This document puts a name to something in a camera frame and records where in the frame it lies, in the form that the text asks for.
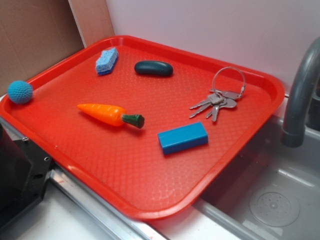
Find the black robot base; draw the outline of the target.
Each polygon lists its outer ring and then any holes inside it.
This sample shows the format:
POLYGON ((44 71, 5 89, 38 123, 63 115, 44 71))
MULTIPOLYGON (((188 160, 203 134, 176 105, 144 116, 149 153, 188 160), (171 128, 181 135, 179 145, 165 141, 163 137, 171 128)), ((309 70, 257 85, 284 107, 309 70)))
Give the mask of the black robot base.
POLYGON ((0 127, 1 228, 43 200, 51 167, 51 156, 32 140, 13 140, 0 127))

